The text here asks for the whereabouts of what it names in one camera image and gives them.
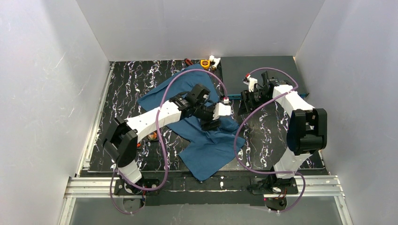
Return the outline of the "round orange pin badge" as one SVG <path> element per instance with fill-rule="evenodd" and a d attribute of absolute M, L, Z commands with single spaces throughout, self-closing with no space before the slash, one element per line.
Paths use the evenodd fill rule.
<path fill-rule="evenodd" d="M 152 132 L 147 136 L 147 139 L 150 141 L 154 141 L 157 139 L 157 132 Z"/>

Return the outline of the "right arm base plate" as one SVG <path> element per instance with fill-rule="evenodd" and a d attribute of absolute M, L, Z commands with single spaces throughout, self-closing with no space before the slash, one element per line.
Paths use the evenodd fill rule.
<path fill-rule="evenodd" d="M 276 195 L 276 197 L 265 198 L 265 206 L 273 211 L 285 210 L 287 207 L 286 196 L 298 193 L 294 178 L 281 179 L 277 178 L 276 175 L 250 179 L 247 190 L 253 195 Z"/>

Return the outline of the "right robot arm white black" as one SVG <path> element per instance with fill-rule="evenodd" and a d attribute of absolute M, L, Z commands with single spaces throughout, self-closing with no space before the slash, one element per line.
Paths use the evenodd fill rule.
<path fill-rule="evenodd" d="M 288 114 L 287 148 L 274 164 L 273 171 L 269 172 L 277 179 L 287 180 L 295 176 L 306 159 L 326 147 L 327 112 L 307 103 L 296 91 L 298 84 L 293 78 L 287 81 L 269 77 L 268 67 L 261 70 L 262 85 L 250 73 L 244 77 L 243 82 L 248 89 L 241 92 L 238 114 L 252 117 L 272 102 L 277 102 Z"/>

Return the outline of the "blue t-shirt garment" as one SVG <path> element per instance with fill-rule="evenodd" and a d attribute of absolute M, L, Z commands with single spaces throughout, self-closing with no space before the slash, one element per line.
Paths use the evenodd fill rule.
<path fill-rule="evenodd" d="M 218 101 L 219 96 L 214 84 L 201 65 L 194 64 L 187 67 L 186 71 L 186 74 L 175 80 L 169 90 L 166 87 L 171 78 L 138 99 L 138 104 L 144 110 L 150 111 L 160 105 L 165 92 L 166 100 L 169 100 L 180 92 L 190 91 L 197 83 L 210 90 L 211 101 Z M 237 150 L 240 150 L 246 142 L 244 138 L 235 137 L 239 125 L 232 118 L 221 118 L 220 121 L 221 125 L 216 131 L 203 131 L 199 119 L 193 116 L 169 125 L 172 131 L 190 141 L 179 157 L 199 181 L 208 179 L 235 158 L 233 143 L 236 143 Z"/>

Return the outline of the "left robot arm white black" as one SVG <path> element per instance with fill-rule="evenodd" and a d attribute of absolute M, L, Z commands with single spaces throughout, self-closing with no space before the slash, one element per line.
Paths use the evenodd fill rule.
<path fill-rule="evenodd" d="M 136 184 L 142 180 L 142 174 L 135 158 L 138 144 L 145 137 L 191 116 L 200 120 L 202 130 L 215 130 L 220 125 L 220 117 L 230 113 L 231 107 L 226 99 L 211 103 L 210 90 L 196 84 L 191 91 L 180 92 L 142 115 L 126 119 L 115 117 L 102 147 L 115 162 L 121 178 L 128 184 Z"/>

